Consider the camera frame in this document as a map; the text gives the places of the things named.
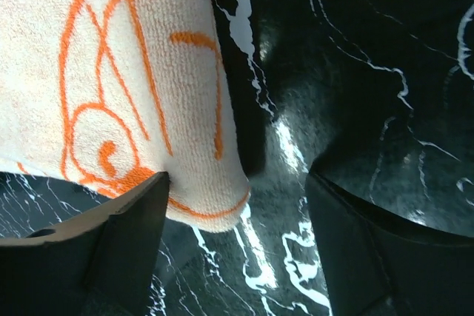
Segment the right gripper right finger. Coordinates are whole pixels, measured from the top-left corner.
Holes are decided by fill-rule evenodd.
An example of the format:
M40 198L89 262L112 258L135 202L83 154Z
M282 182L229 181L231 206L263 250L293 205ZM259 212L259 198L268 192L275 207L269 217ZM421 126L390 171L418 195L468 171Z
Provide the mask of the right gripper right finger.
M414 223L311 172L307 194L334 315L472 315L473 239Z

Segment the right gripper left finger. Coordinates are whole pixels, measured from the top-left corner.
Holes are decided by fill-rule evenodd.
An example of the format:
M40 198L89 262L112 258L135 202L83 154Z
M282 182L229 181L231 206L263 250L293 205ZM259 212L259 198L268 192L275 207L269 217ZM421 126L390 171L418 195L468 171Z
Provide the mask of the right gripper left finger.
M1 239L1 314L83 315L104 303L144 315L169 188L158 172L65 222Z

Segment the orange and cream Doraemon towel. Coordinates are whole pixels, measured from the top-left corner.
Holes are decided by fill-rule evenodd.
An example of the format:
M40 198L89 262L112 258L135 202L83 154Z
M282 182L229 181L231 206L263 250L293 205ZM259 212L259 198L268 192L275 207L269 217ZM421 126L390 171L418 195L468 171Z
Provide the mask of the orange and cream Doraemon towel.
M1 170L232 229L250 197L211 0L1 0Z

